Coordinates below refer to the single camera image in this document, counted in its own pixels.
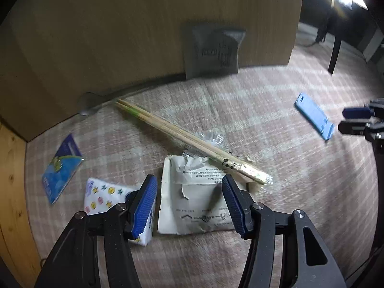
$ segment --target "wooden chopsticks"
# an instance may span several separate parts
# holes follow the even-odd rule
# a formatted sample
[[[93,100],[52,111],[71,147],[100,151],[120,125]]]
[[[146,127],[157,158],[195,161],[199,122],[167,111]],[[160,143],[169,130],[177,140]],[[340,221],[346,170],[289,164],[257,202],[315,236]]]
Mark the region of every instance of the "wooden chopsticks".
[[[264,173],[260,170],[257,170],[256,167],[247,163],[227,152],[213,146],[212,144],[207,143],[206,141],[198,138],[197,136],[189,133],[188,131],[177,127],[176,125],[160,118],[150,112],[147,112],[143,108],[131,104],[129,102],[118,99],[115,104],[125,110],[126,112],[132,114],[133,116],[139,118],[140,120],[148,123],[154,128],[174,137],[187,145],[195,148],[203,155],[211,158],[212,160],[220,163],[223,167],[230,168],[234,171],[239,172],[246,177],[260,183],[260,184],[272,184],[272,176]]]

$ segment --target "paper packet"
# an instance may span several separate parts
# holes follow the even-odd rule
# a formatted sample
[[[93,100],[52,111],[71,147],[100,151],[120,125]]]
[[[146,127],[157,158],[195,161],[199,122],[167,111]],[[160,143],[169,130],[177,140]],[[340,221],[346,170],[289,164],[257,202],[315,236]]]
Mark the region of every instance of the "paper packet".
[[[208,157],[167,156],[161,180],[161,205],[157,231],[161,234],[194,234],[233,230],[221,190],[226,173]],[[239,188],[247,181],[232,173]]]
[[[107,212],[114,205],[125,202],[126,196],[139,188],[121,186],[99,179],[89,178],[84,197],[84,211],[88,215]],[[141,246],[146,246],[152,240],[153,216],[156,199],[153,201],[144,231],[136,240],[129,240]]]
[[[51,204],[59,198],[83,160],[72,135],[68,135],[45,169],[42,178],[45,193]]]

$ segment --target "floor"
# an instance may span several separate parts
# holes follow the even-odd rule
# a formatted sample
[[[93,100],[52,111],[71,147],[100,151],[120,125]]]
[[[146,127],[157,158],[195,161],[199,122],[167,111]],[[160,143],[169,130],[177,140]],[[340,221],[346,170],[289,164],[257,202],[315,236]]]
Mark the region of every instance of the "floor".
[[[130,100],[192,132],[219,131],[231,152],[251,157],[272,174],[273,185],[252,186],[253,198],[276,211],[306,211],[347,277],[367,258],[375,232],[378,190],[372,149],[363,138],[338,131],[325,143],[293,104],[306,92],[337,125],[344,107],[384,96],[384,86],[362,56],[345,44],[330,76],[330,37],[305,46],[313,40],[305,27],[300,29],[287,66],[174,83]],[[51,206],[41,175],[69,133],[85,161]],[[70,218],[83,208],[89,177],[124,186],[143,182],[146,174],[160,179],[165,156],[183,149],[114,106],[91,117],[74,116],[28,143],[26,201],[40,255],[49,254]],[[191,236],[155,232],[147,247],[134,246],[132,254],[143,287],[223,288],[238,285],[248,248],[249,241],[234,231]],[[103,256],[100,251],[100,276],[107,287]],[[279,283],[281,238],[275,257],[271,287]]]

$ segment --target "wooden panel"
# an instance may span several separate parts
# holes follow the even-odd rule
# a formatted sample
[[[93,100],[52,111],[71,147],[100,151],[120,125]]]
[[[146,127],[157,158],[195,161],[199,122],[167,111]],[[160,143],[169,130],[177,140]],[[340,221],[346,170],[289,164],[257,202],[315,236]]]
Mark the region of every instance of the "wooden panel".
[[[184,70],[180,28],[245,28],[240,66],[287,64],[301,0],[18,0],[0,26],[0,112],[25,139],[110,92]]]
[[[20,285],[33,287],[40,257],[25,203],[25,149],[25,141],[0,126],[0,254]]]
[[[8,248],[6,247],[3,232],[1,230],[1,224],[0,224],[0,257],[3,259],[5,265],[9,269],[9,271],[12,273],[13,277],[24,287],[24,283],[21,280],[20,274],[16,270],[16,266],[12,261],[11,255],[9,254]]]

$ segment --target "wall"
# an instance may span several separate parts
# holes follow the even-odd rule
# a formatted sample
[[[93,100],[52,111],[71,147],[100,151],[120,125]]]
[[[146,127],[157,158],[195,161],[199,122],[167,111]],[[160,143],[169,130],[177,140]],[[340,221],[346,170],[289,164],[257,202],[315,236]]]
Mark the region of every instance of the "wall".
[[[303,0],[300,21],[319,28],[327,19],[330,7],[331,0]],[[347,29],[343,32],[343,40],[357,48],[370,23],[373,22],[372,16],[369,11],[357,4],[353,4],[352,10],[345,16]],[[331,30],[330,33],[334,35],[336,31]]]
[[[301,0],[18,0],[0,26],[0,114],[31,140],[81,94],[183,72],[180,28],[245,28],[240,66],[289,61]]]

